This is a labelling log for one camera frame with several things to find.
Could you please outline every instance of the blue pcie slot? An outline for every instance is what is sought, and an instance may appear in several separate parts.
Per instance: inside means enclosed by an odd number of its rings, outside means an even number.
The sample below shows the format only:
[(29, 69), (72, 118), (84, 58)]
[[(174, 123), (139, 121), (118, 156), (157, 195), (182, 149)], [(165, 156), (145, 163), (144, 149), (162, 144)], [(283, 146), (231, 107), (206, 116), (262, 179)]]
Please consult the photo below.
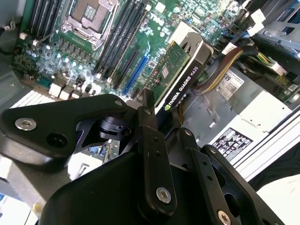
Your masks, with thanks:
[(127, 82), (127, 84), (126, 84), (126, 86), (125, 86), (125, 88), (123, 90), (123, 95), (126, 95), (129, 92), (131, 86), (134, 84), (134, 82), (138, 78), (139, 74), (141, 73), (141, 70), (143, 69), (143, 67), (147, 63), (148, 59), (149, 58), (147, 56), (144, 56), (142, 58), (141, 62), (139, 63), (139, 65), (136, 67), (134, 73), (132, 74), (131, 78)]

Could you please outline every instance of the cpu socket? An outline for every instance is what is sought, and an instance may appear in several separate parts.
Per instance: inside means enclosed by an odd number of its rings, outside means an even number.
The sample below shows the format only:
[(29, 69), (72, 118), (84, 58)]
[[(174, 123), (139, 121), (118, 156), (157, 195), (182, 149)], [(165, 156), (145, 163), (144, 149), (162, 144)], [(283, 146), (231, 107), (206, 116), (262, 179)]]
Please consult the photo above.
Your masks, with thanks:
[(73, 32), (97, 50), (112, 27), (117, 3), (118, 0), (71, 0), (62, 32)]

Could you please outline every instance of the screw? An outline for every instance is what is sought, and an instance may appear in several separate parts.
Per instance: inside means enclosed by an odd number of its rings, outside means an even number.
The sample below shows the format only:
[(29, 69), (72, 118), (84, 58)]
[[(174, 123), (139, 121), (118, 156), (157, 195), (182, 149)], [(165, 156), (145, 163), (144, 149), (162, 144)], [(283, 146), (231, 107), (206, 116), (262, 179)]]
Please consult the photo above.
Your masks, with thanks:
[(15, 121), (15, 126), (24, 131), (31, 131), (37, 127), (37, 123), (33, 119), (19, 118)]
[(114, 102), (115, 102), (115, 104), (117, 104), (117, 105), (119, 105), (119, 106), (122, 106), (122, 105), (123, 105), (119, 100), (115, 100)]
[(283, 93), (284, 95), (289, 95), (291, 92), (289, 90), (285, 90)]
[(187, 134), (188, 136), (191, 136), (191, 135), (192, 135), (192, 133), (191, 133), (189, 130), (185, 130), (185, 132), (186, 132), (186, 134)]
[(169, 204), (171, 202), (171, 194), (164, 187), (159, 187), (156, 189), (156, 196), (163, 203)]
[(148, 109), (144, 110), (148, 115), (151, 115), (151, 112)]
[(212, 153), (214, 153), (214, 154), (217, 153), (217, 150), (215, 150), (214, 148), (210, 148), (210, 151), (211, 151)]
[(223, 211), (218, 211), (217, 212), (217, 215), (219, 217), (219, 220), (224, 224), (224, 225), (230, 225), (231, 222), (230, 222), (230, 219), (229, 217), (227, 216), (226, 213), (224, 213)]

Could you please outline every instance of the motherboard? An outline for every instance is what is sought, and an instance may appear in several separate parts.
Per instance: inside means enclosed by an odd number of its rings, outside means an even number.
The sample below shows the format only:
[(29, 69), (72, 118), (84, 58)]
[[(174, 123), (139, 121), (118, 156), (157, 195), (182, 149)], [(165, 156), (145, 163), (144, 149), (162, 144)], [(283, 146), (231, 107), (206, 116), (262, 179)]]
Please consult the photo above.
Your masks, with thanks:
[(56, 100), (135, 99), (173, 41), (191, 30), (215, 45), (234, 0), (27, 0), (13, 66)]

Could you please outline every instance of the warning label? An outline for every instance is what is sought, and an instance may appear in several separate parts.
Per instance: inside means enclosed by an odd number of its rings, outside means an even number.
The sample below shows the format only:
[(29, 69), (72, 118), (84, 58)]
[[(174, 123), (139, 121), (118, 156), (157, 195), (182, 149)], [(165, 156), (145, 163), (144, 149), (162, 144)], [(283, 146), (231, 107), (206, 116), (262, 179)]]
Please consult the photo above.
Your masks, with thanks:
[(219, 91), (226, 100), (229, 100), (243, 83), (244, 81), (241, 78), (229, 70), (219, 85)]
[(221, 154), (230, 162), (241, 151), (253, 142), (232, 128), (228, 128), (214, 143)]

